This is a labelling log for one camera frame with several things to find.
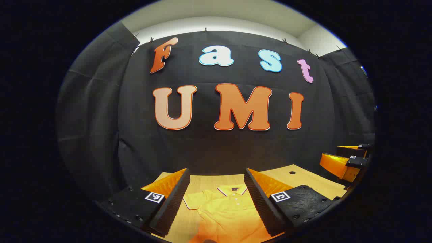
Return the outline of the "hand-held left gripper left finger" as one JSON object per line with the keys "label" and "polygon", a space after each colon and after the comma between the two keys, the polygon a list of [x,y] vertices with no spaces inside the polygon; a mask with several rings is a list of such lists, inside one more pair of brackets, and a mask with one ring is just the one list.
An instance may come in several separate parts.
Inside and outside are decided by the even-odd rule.
{"label": "hand-held left gripper left finger", "polygon": [[96,204],[117,220],[138,231],[166,236],[190,183],[184,168],[147,186],[128,186]]}

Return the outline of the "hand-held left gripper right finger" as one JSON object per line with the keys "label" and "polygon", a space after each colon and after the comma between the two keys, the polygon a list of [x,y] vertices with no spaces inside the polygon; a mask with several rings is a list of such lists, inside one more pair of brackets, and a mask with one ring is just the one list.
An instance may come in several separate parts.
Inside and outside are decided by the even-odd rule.
{"label": "hand-held left gripper right finger", "polygon": [[303,168],[258,172],[247,168],[244,182],[267,232],[293,234],[310,227],[342,198],[342,185]]}

